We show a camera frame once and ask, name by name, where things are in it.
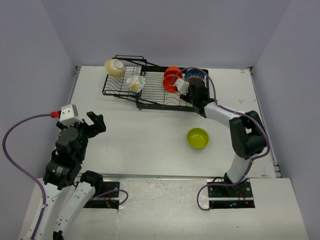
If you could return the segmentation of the orange bowl front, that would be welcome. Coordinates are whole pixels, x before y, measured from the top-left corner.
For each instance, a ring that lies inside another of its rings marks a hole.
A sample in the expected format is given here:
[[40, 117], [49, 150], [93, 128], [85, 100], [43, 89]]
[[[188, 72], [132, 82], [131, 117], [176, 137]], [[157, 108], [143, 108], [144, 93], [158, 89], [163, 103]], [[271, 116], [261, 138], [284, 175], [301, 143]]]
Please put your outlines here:
[[162, 85], [164, 89], [170, 93], [177, 92], [177, 87], [175, 86], [175, 83], [179, 77], [175, 76], [174, 74], [169, 74], [164, 77]]

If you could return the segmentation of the orange bowl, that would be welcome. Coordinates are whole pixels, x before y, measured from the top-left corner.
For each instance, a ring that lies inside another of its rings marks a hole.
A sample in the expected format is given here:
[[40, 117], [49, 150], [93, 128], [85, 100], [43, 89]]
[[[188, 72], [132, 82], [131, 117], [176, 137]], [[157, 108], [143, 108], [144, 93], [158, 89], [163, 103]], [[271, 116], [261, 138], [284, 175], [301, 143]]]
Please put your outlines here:
[[170, 93], [177, 92], [177, 87], [175, 86], [175, 83], [179, 77], [175, 76], [174, 74], [169, 74], [164, 77], [162, 85], [164, 89]]
[[179, 67], [170, 66], [165, 70], [163, 77], [166, 78], [169, 75], [175, 75], [177, 73], [178, 73], [178, 75], [177, 75], [178, 78], [183, 77], [183, 74], [181, 73], [181, 69]]

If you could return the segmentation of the lime green bowl front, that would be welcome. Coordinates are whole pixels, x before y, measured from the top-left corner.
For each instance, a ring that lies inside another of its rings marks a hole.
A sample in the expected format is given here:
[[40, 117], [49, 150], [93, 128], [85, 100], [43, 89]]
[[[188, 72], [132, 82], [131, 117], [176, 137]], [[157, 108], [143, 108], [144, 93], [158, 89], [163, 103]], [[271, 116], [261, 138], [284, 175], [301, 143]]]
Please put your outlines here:
[[209, 141], [210, 137], [208, 133], [202, 128], [192, 128], [188, 131], [186, 135], [188, 145], [196, 150], [205, 148]]

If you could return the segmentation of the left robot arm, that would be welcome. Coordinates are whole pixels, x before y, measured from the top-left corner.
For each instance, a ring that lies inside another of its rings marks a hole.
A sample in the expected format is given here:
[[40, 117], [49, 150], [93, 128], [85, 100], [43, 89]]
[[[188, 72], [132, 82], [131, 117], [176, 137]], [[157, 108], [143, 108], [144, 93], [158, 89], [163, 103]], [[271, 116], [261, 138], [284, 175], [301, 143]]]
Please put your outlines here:
[[82, 168], [89, 139], [107, 129], [101, 114], [90, 111], [86, 115], [93, 122], [91, 125], [70, 106], [53, 113], [59, 119], [56, 125], [60, 132], [45, 167], [41, 201], [25, 240], [62, 240], [90, 198], [103, 193], [102, 175], [88, 170], [81, 175], [71, 198], [64, 202]]

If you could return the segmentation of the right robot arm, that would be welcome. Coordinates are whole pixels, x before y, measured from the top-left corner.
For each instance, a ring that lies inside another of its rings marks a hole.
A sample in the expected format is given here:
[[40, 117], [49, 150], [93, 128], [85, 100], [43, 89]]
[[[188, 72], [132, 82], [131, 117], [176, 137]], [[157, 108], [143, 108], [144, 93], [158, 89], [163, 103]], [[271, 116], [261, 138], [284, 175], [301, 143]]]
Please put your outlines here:
[[192, 104], [200, 116], [216, 121], [229, 129], [232, 149], [235, 153], [231, 167], [224, 174], [223, 182], [212, 182], [212, 188], [223, 188], [233, 197], [241, 191], [254, 160], [263, 157], [264, 149], [270, 150], [270, 142], [256, 111], [242, 112], [218, 104], [208, 97], [209, 89], [199, 79], [187, 82], [179, 78], [175, 87], [180, 98]]

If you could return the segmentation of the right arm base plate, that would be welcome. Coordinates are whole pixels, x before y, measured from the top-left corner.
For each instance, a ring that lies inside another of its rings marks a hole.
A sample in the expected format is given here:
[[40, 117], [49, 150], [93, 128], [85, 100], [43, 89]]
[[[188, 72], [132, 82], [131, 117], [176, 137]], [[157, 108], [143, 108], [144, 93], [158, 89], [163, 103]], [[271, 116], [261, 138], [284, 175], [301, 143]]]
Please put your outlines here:
[[208, 186], [209, 209], [254, 209], [251, 183], [245, 180], [236, 187]]

